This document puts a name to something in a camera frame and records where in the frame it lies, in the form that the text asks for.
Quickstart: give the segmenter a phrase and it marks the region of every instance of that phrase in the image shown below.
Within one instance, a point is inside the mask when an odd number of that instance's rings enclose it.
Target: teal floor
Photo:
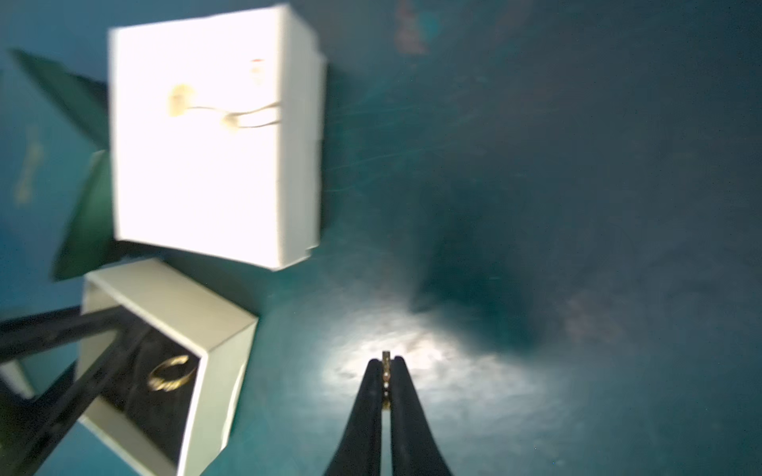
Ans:
[[[105,79],[110,26],[262,5],[11,0],[0,45]],[[205,474],[321,474],[382,350],[454,474],[762,474],[758,2],[293,6],[330,62],[320,247],[278,273],[165,254],[261,316]],[[46,276],[94,149],[3,61],[19,315],[78,301]],[[76,427],[39,474],[133,473]]]

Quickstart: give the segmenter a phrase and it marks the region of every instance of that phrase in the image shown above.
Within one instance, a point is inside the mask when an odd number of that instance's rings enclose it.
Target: open jewelry box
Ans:
[[[227,445],[257,318],[156,259],[85,275],[83,313],[118,305],[153,331],[79,420],[144,476],[198,476]],[[113,339],[81,341],[78,377]]]

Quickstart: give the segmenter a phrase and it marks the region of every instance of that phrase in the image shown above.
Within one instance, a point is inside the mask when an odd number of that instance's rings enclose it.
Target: cardboard box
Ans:
[[[110,32],[119,240],[279,270],[319,242],[325,58],[288,5]]]
[[[257,318],[156,259],[85,275],[82,312],[117,305],[199,358],[179,464],[103,397],[79,421],[143,476],[198,476],[227,445]],[[81,341],[78,376],[113,338]]]

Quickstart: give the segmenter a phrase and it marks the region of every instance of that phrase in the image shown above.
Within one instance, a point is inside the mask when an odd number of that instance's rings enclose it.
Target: white jewelry box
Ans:
[[[319,242],[325,58],[288,5],[110,32],[118,240],[279,270]]]
[[[156,259],[85,275],[83,313],[117,305],[199,359],[179,462],[102,396],[79,421],[143,476],[198,476],[227,445],[257,318]],[[78,377],[113,338],[81,341]]]

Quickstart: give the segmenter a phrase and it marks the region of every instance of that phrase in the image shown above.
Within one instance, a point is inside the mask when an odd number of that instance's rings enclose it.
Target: gold ring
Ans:
[[[164,380],[161,377],[156,376],[156,373],[159,370],[168,369],[169,367],[172,367],[172,366],[179,366],[186,363],[187,361],[188,361],[188,356],[182,355],[182,356],[174,356],[158,364],[151,371],[151,373],[148,374],[148,388],[150,388],[152,391],[159,391],[159,390],[173,391],[187,384],[188,381],[191,380],[191,377],[193,376],[194,372],[196,372],[196,369],[191,370],[190,372],[183,375],[177,380]]]

